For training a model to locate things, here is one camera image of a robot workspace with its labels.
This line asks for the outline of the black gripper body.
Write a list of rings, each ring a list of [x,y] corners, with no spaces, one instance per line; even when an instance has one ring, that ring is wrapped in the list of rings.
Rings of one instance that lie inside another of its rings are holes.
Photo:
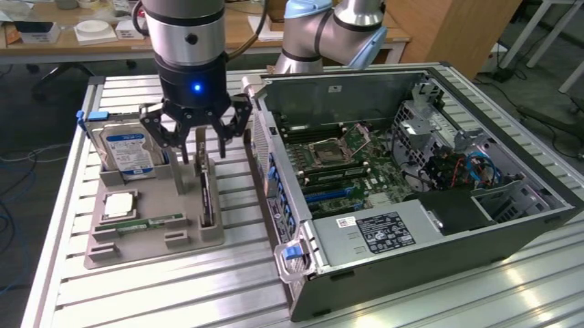
[[[231,106],[226,82],[227,55],[203,65],[181,66],[153,56],[163,89],[163,111],[179,120],[187,114],[193,120],[220,119]]]

